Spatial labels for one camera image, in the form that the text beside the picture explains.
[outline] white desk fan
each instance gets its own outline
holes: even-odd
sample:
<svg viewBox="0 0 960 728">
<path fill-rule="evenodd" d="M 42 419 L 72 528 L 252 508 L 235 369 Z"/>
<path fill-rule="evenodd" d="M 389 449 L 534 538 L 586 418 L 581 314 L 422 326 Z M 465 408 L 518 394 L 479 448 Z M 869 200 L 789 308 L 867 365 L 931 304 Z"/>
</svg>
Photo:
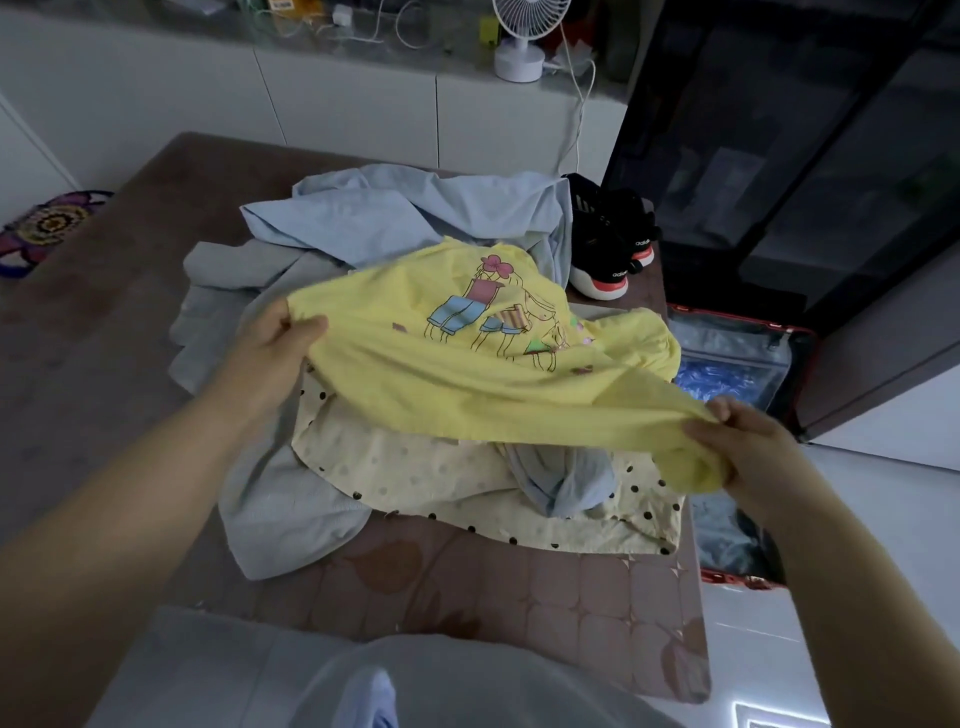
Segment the white desk fan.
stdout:
<svg viewBox="0 0 960 728">
<path fill-rule="evenodd" d="M 570 0 L 493 0 L 505 37 L 493 55 L 493 70 L 504 81 L 528 84 L 543 75 L 543 51 L 531 40 L 544 37 L 564 19 Z"/>
</svg>

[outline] colorful rug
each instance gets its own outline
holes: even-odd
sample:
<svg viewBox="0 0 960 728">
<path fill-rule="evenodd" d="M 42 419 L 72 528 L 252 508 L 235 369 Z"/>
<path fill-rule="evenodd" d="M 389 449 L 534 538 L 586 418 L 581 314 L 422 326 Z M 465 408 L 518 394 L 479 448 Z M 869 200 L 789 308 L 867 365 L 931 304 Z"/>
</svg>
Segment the colorful rug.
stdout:
<svg viewBox="0 0 960 728">
<path fill-rule="evenodd" d="M 0 276 L 21 279 L 29 274 L 112 196 L 99 190 L 67 192 L 11 222 L 0 231 Z"/>
</svg>

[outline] brown bedsheet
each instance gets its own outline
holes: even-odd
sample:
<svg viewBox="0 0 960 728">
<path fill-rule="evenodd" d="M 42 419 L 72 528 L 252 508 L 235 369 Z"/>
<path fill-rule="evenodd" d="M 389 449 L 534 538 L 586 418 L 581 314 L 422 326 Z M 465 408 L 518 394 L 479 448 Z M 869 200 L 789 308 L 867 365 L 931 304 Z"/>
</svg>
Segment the brown bedsheet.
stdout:
<svg viewBox="0 0 960 728">
<path fill-rule="evenodd" d="M 166 369 L 187 252 L 199 240 L 247 240 L 240 205 L 364 162 L 182 134 L 13 289 L 0 303 L 0 540 L 186 401 Z M 663 312 L 658 263 L 631 286 L 629 305 Z M 443 632 L 512 643 L 642 694 L 709 695 L 688 508 L 678 553 L 630 558 L 537 551 L 375 514 L 336 553 L 256 583 L 233 562 L 215 513 L 166 601 L 358 640 Z"/>
</svg>

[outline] white cabinet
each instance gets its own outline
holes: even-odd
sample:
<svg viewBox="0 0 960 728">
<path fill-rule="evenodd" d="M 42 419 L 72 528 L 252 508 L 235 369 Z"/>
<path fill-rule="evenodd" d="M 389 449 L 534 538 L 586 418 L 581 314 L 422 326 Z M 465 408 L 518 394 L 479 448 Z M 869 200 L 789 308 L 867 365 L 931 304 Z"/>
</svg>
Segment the white cabinet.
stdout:
<svg viewBox="0 0 960 728">
<path fill-rule="evenodd" d="M 578 103 L 569 78 L 510 84 L 492 72 L 488 79 L 440 75 L 440 167 L 471 174 L 554 174 L 576 134 Z M 588 100 L 580 134 L 580 173 L 585 177 L 603 180 L 626 111 L 626 104 L 609 97 Z M 560 172 L 572 172 L 574 159 L 571 150 Z"/>
<path fill-rule="evenodd" d="M 290 146 L 438 166 L 435 74 L 296 51 L 256 56 Z"/>
<path fill-rule="evenodd" d="M 0 227 L 72 187 L 43 155 L 0 98 Z"/>
<path fill-rule="evenodd" d="M 252 47 L 0 8 L 0 89 L 83 187 L 180 132 L 283 143 Z"/>
</svg>

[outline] charger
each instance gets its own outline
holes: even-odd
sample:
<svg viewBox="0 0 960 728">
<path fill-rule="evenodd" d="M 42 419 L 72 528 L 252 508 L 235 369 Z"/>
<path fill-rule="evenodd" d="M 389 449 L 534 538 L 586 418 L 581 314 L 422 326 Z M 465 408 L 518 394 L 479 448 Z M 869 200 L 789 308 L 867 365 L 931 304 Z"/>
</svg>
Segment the charger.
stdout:
<svg viewBox="0 0 960 728">
<path fill-rule="evenodd" d="M 341 28 L 351 28 L 353 26 L 353 8 L 343 3 L 337 3 L 333 6 L 333 15 L 331 15 L 334 25 Z"/>
</svg>

